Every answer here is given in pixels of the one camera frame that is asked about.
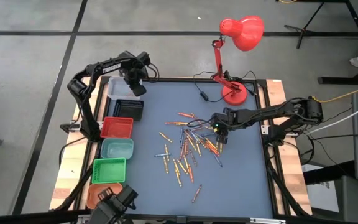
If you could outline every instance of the white cable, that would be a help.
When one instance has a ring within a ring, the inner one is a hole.
[[[344,120],[346,120],[346,119],[349,119],[349,118],[353,117],[353,116],[356,115],[356,114],[358,114],[358,111],[356,111],[356,112],[350,114],[349,116],[347,116],[347,117],[345,117],[345,118],[343,118],[343,119],[341,119],[341,120],[339,120],[339,121],[336,121],[335,123],[332,123],[332,124],[329,124],[329,125],[327,125],[327,126],[324,126],[324,127],[318,128],[318,129],[316,129],[316,130],[313,130],[313,131],[307,133],[306,135],[310,135],[310,134],[313,134],[313,133],[315,133],[315,132],[317,132],[317,131],[320,131],[320,130],[326,129],[326,128],[328,128],[328,127],[334,126],[335,124],[338,124],[338,123],[340,123],[340,122],[342,122],[342,121],[344,121]]]

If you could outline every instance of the gray-blue mat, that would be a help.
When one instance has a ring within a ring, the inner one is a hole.
[[[221,97],[222,85],[199,83],[210,100]],[[191,121],[177,115],[177,112],[194,113],[200,119],[208,120],[215,112],[222,113],[224,107],[234,109],[256,109],[255,98],[248,96],[241,106],[228,105],[224,100],[217,103],[205,102],[192,82],[145,82],[147,93],[142,120],[135,122],[132,139],[134,154],[127,161],[126,182],[138,194],[136,210],[127,213],[143,215],[186,215],[206,217],[257,217],[272,218],[269,187],[260,142],[258,124],[247,129],[229,133],[229,140],[223,147],[218,166],[213,155],[201,147],[202,157],[195,154],[198,166],[192,165],[195,183],[190,177],[181,175],[183,187],[179,187],[172,160],[168,163],[169,174],[165,173],[163,159],[154,157],[164,153],[164,144],[176,158],[180,155],[180,127],[164,124],[166,121]],[[112,116],[115,101],[110,104],[108,116]],[[158,132],[165,133],[170,144]],[[204,129],[198,133],[210,133]],[[195,203],[191,202],[198,186],[203,188]]]

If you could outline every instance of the plastic container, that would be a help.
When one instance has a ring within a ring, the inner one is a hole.
[[[140,100],[140,96],[135,96],[123,77],[110,77],[107,95],[112,100]]]
[[[100,136],[102,138],[130,138],[133,125],[133,118],[105,117]]]
[[[137,100],[117,100],[114,107],[113,116],[133,118],[134,121],[140,121],[143,114],[144,101]]]
[[[86,199],[86,206],[90,209],[96,208],[100,202],[98,194],[104,189],[110,187],[115,194],[119,194],[122,191],[121,184],[91,184],[88,189],[88,197]]]
[[[106,138],[102,142],[100,156],[102,158],[130,159],[134,153],[134,141],[132,139]]]
[[[125,182],[125,158],[95,159],[93,162],[92,184]]]

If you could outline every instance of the concrete floor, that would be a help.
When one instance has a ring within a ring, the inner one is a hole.
[[[358,13],[358,1],[352,1]],[[72,31],[80,0],[0,0],[0,30]],[[286,32],[284,24],[303,26],[317,3],[279,4],[273,0],[88,0],[82,31],[180,30],[217,31],[224,17],[249,14],[264,19],[265,31]],[[318,31],[356,32],[345,5],[326,4],[310,25]],[[12,198],[55,83],[69,37],[0,36],[0,215],[9,212]],[[66,89],[72,76],[89,63],[115,57],[124,50],[147,51],[165,77],[190,77],[214,70],[211,41],[215,37],[77,37],[48,133],[24,206],[24,213],[46,211],[58,172],[58,151],[66,142],[59,124],[71,120],[75,101]],[[231,41],[222,49],[224,69],[243,76],[253,70],[258,78],[283,80],[287,98],[315,95],[321,99],[347,93],[358,86],[319,85],[319,76],[349,77],[358,68],[348,60],[358,55],[358,39],[266,37],[253,51],[240,52]],[[324,105],[331,117],[350,107],[350,99]],[[351,121],[315,135],[349,134]],[[301,151],[310,148],[299,138]],[[353,158],[351,138],[322,141],[336,162]],[[331,165],[320,146],[313,159]]]

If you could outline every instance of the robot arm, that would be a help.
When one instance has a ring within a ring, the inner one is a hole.
[[[244,129],[267,119],[289,117],[282,124],[272,125],[268,128],[267,141],[281,146],[287,132],[305,124],[314,125],[323,121],[321,103],[304,98],[293,98],[280,105],[259,110],[224,108],[223,113],[214,113],[210,120],[210,124],[217,134],[216,141],[223,144],[227,143],[229,131]]]
[[[137,57],[130,52],[125,51],[116,58],[88,65],[86,68],[78,72],[68,83],[68,91],[74,96],[77,105],[83,117],[81,121],[80,132],[90,141],[100,140],[99,124],[93,118],[89,99],[91,93],[96,87],[96,82],[101,75],[119,70],[120,75],[124,77],[129,88],[134,92],[135,96],[146,93],[146,89],[139,81],[142,78],[148,78],[145,66],[150,65],[150,57],[148,53],[142,52]],[[90,77],[89,85],[82,82],[82,78]]]

